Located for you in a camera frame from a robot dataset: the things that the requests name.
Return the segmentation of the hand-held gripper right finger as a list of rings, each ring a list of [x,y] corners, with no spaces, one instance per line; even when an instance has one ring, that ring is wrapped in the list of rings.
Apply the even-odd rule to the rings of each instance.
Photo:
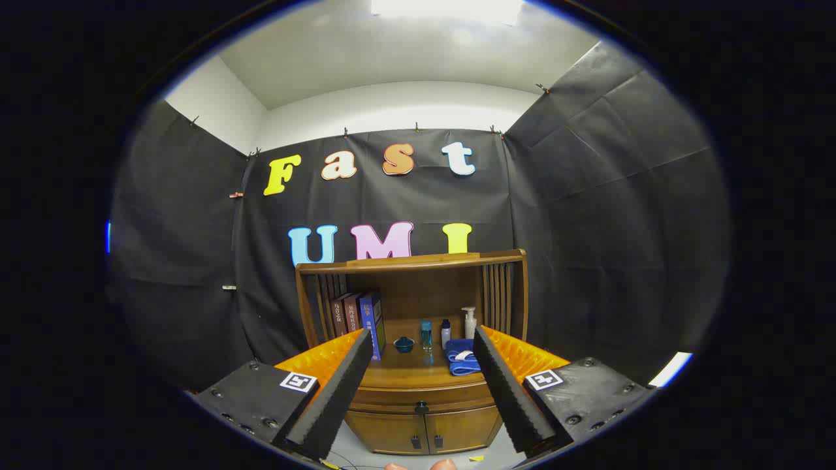
[[[529,458],[591,440],[652,394],[595,357],[567,361],[483,325],[473,351],[514,449]]]

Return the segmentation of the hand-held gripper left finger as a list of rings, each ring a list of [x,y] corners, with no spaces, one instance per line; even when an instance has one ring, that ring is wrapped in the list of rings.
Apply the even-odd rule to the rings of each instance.
[[[366,328],[278,365],[249,361],[194,396],[210,415],[285,452],[328,457],[372,359]]]

